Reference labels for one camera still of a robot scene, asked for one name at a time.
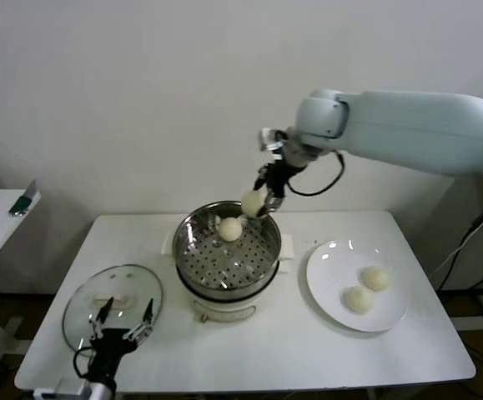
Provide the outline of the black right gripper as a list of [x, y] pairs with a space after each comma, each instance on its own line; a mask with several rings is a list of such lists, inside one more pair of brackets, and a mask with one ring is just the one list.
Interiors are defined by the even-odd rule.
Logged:
[[258, 192], [260, 208], [257, 218], [265, 218], [281, 208], [285, 198], [284, 188], [289, 181], [290, 173], [290, 165], [284, 160], [276, 160], [259, 168], [253, 190], [259, 191], [265, 185], [268, 192]]

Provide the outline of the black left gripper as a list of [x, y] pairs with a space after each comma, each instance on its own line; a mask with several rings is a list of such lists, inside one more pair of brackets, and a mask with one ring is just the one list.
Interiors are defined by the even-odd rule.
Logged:
[[115, 384], [115, 376], [121, 359], [138, 347], [136, 341], [144, 341], [153, 331], [153, 299], [145, 308], [142, 321], [134, 328], [105, 328], [113, 306], [114, 297], [110, 297], [98, 310], [95, 318], [88, 320], [91, 333], [93, 360], [88, 367], [86, 379], [92, 383]]

